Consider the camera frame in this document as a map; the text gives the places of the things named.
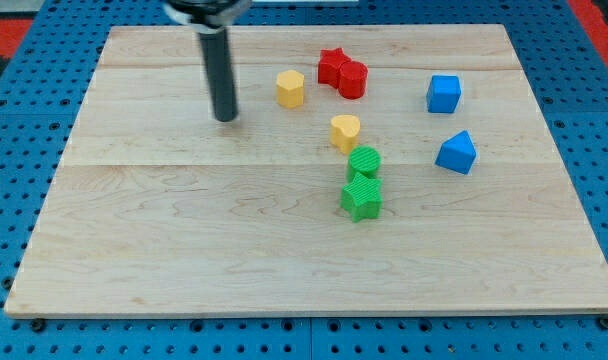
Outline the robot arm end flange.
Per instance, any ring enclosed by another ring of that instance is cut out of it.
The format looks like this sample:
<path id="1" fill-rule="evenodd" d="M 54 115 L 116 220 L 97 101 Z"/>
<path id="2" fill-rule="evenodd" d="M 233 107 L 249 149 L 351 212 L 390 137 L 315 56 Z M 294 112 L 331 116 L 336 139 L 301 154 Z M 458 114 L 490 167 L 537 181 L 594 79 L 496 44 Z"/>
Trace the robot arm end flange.
<path id="1" fill-rule="evenodd" d="M 252 0 L 164 0 L 163 10 L 182 25 L 219 28 L 232 25 L 252 3 Z"/>

